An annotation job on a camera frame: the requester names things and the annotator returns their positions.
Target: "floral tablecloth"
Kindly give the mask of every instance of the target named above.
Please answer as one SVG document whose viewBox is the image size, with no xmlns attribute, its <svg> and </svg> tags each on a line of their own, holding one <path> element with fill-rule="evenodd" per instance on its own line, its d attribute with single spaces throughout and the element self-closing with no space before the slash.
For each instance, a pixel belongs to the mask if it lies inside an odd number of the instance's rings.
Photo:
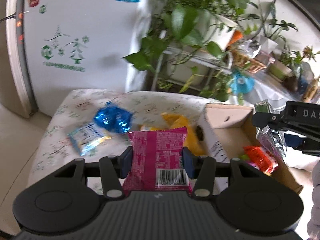
<svg viewBox="0 0 320 240">
<path fill-rule="evenodd" d="M 100 89 L 74 90 L 60 105 L 40 142 L 29 175 L 29 186 L 79 158 L 67 134 L 77 126 L 91 122 L 97 110 L 108 101 L 131 111 L 134 114 L 135 124 L 160 128 L 165 127 L 160 115 L 163 112 L 183 114 L 191 123 L 195 123 L 206 103 L 219 103 L 215 99 L 162 92 L 141 91 L 121 94 Z M 107 155 L 120 155 L 128 145 L 130 143 L 124 136 L 117 136 L 105 141 L 84 158 L 86 162 L 97 162 Z M 102 192 L 100 180 L 97 178 L 89 179 L 88 186 L 97 193 Z"/>
</svg>

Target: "silver plastic wrapper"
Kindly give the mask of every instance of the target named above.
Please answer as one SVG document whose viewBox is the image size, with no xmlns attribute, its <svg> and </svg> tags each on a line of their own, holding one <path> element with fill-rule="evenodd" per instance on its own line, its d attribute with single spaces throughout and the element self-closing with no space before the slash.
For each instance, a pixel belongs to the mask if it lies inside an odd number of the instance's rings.
<svg viewBox="0 0 320 240">
<path fill-rule="evenodd" d="M 278 114 L 278 112 L 268 103 L 267 99 L 255 103 L 254 108 L 256 112 Z M 285 162 L 287 148 L 284 140 L 284 133 L 282 131 L 270 129 L 269 126 L 266 126 L 263 129 L 257 128 L 257 139 L 270 153 Z"/>
</svg>

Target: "pink snack package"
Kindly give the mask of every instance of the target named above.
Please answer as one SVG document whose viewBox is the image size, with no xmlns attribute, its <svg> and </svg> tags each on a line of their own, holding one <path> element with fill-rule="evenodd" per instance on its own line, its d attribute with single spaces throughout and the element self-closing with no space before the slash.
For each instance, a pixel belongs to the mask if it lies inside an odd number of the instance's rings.
<svg viewBox="0 0 320 240">
<path fill-rule="evenodd" d="M 128 135 L 133 157 L 131 170 L 123 184 L 126 195 L 131 190 L 192 191 L 181 155 L 187 128 L 134 131 Z"/>
</svg>

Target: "box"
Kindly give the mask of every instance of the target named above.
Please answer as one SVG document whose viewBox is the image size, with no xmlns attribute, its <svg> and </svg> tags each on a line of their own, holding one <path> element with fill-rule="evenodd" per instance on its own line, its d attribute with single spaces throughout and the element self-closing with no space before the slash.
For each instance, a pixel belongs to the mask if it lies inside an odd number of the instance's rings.
<svg viewBox="0 0 320 240">
<path fill-rule="evenodd" d="M 229 163 L 230 159 L 244 154 L 244 146 L 261 146 L 256 139 L 256 127 L 251 123 L 253 111 L 254 108 L 249 106 L 205 105 L 198 126 L 203 130 L 204 143 L 210 157 L 217 162 Z M 282 160 L 277 161 L 279 166 L 271 176 L 299 194 L 303 186 L 296 182 Z M 214 194 L 227 187 L 227 178 L 216 178 Z"/>
</svg>

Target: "red snack wrapper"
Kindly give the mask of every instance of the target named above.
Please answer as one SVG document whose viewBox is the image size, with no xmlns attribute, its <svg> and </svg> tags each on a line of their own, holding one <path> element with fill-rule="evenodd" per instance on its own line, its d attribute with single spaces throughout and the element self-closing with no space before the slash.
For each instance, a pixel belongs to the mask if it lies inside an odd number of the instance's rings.
<svg viewBox="0 0 320 240">
<path fill-rule="evenodd" d="M 272 173 L 278 166 L 277 161 L 264 148 L 259 146 L 243 147 L 245 154 L 247 154 L 252 162 L 257 164 L 260 171 Z"/>
<path fill-rule="evenodd" d="M 128 135 L 133 157 L 123 184 L 126 195 L 131 190 L 192 191 L 181 155 L 187 135 L 185 127 L 168 131 L 134 131 Z"/>
</svg>

